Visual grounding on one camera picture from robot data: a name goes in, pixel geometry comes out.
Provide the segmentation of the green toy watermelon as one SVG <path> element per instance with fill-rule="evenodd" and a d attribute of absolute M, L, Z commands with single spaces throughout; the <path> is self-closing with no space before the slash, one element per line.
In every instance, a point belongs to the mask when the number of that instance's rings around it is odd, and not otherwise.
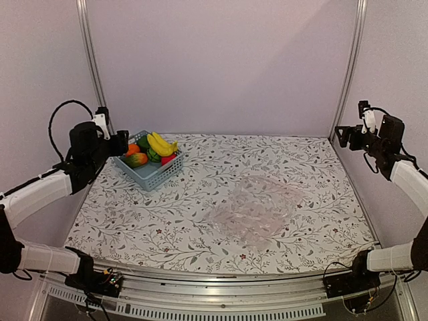
<path fill-rule="evenodd" d="M 152 163 L 161 163 L 162 157 L 157 154 L 153 149 L 148 148 L 146 151 L 147 158 Z"/>

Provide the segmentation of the blue plastic basket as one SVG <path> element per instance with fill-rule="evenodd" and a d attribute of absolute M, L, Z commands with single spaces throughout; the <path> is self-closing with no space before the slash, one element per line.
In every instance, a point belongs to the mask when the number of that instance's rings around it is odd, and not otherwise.
<path fill-rule="evenodd" d="M 129 138 L 129 144 L 136 144 L 136 141 L 141 136 L 147 134 L 151 134 L 151 132 L 143 130 L 131 136 Z M 177 157 L 165 166 L 162 166 L 161 163 L 152 163 L 148 161 L 145 165 L 132 169 L 124 163 L 125 154 L 115 157 L 114 162 L 145 191 L 151 191 L 182 169 L 183 153 L 178 148 L 178 151 L 175 154 Z"/>

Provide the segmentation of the red toy apple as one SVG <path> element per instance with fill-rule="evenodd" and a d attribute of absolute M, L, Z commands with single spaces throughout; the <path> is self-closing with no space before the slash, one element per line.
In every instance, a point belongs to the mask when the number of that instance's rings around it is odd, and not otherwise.
<path fill-rule="evenodd" d="M 161 165 L 165 166 L 166 164 L 168 164 L 169 162 L 173 161 L 175 158 L 177 157 L 177 155 L 175 153 L 169 155 L 169 156 L 163 156 L 161 158 Z"/>

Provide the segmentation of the clear zip top bag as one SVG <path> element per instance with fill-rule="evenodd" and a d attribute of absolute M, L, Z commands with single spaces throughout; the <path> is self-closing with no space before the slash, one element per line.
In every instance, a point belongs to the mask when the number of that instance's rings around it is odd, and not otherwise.
<path fill-rule="evenodd" d="M 203 220 L 232 242 L 263 251 L 294 217 L 305 196 L 303 190 L 284 181 L 250 175 L 240 179 L 225 201 Z"/>

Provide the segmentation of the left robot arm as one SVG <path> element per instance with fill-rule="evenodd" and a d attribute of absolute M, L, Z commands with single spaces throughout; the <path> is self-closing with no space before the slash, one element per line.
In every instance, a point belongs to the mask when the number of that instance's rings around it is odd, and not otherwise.
<path fill-rule="evenodd" d="M 76 251 L 18 239 L 13 230 L 24 220 L 59 199 L 91 184 L 106 161 L 128 151 L 127 130 L 109 134 L 104 125 L 83 122 L 70 130 L 70 149 L 52 170 L 1 196 L 1 273 L 17 270 L 72 274 L 85 290 L 94 290 L 99 275 L 82 264 Z"/>

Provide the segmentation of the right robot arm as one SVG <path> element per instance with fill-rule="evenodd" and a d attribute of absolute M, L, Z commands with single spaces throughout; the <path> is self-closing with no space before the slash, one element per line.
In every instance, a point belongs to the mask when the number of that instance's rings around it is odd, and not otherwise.
<path fill-rule="evenodd" d="M 400 188 L 427 217 L 427 173 L 417 166 L 413 156 L 402 147 L 405 124 L 397 117 L 385 114 L 381 127 L 376 129 L 366 111 L 361 116 L 363 124 L 337 126 L 334 131 L 342 148 L 362 150 L 375 159 L 376 174 Z M 346 286 L 353 292 L 361 291 L 372 276 L 381 272 L 427 271 L 427 222 L 410 242 L 383 249 L 364 250 L 352 263 L 352 272 L 346 277 Z"/>

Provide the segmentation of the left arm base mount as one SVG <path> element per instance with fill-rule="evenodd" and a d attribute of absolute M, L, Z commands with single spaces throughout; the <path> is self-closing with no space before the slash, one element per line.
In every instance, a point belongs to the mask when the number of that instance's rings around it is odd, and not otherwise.
<path fill-rule="evenodd" d="M 72 247 L 66 249 L 74 252 L 80 258 L 80 263 L 75 274 L 66 276 L 65 285 L 91 294 L 119 297 L 123 283 L 119 272 L 113 272 L 111 267 L 107 269 L 106 274 L 97 272 L 94 270 L 94 259 L 90 255 Z"/>

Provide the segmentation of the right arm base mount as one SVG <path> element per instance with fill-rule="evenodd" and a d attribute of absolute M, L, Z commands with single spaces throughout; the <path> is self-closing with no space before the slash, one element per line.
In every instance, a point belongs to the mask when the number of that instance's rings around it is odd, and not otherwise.
<path fill-rule="evenodd" d="M 354 258 L 346 273 L 327 276 L 329 266 L 324 270 L 322 282 L 328 298 L 346 296 L 380 286 L 380 273 L 367 268 L 369 250 L 361 251 Z"/>

